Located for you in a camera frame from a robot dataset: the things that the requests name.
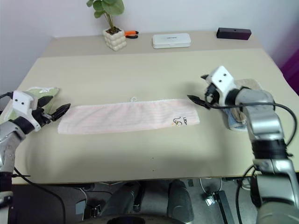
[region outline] gray floor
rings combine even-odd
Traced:
[[[193,187],[188,186],[188,181],[183,180],[191,196],[195,224],[222,224],[221,212],[217,204],[207,206],[204,198],[205,194],[199,185],[199,180],[193,180]],[[168,200],[168,184],[170,180],[148,181],[147,188],[142,202],[140,213],[155,214],[165,216]],[[206,190],[211,191],[219,188],[219,179],[202,179]],[[94,190],[106,190],[115,192],[123,183],[115,185],[105,185],[97,183]],[[223,181],[222,190],[225,191],[230,204],[235,223],[237,215],[235,211],[235,181]],[[68,224],[76,223],[82,219],[82,215],[75,214],[75,204],[85,197],[77,189],[67,187],[48,186],[48,189],[59,194],[66,206],[66,221]],[[21,224],[52,224],[62,223],[62,212],[60,203],[51,195],[28,185],[14,185],[14,204],[19,211],[19,221]],[[110,195],[107,193],[89,192],[89,203],[104,205]],[[240,191],[240,210],[244,224],[253,224],[256,220],[256,209],[251,203],[250,192],[241,189]]]

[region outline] purple object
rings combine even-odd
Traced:
[[[299,95],[299,50],[281,68],[288,84]]]

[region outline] black box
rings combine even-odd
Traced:
[[[217,38],[248,40],[251,35],[250,29],[218,28]]]

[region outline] scissors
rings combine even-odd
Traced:
[[[129,38],[129,39],[136,39],[136,38],[138,38],[137,34],[139,34],[138,31],[136,31],[136,30],[130,30],[130,31],[126,31],[125,32],[125,37]]]

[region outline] potted plant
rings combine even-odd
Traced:
[[[89,0],[86,4],[88,7],[93,6],[95,10],[95,18],[100,18],[104,15],[105,19],[109,23],[110,28],[103,30],[103,35],[108,47],[115,51],[125,47],[127,45],[125,33],[123,30],[114,25],[112,18],[114,15],[120,15],[123,13],[125,7],[122,0]]]

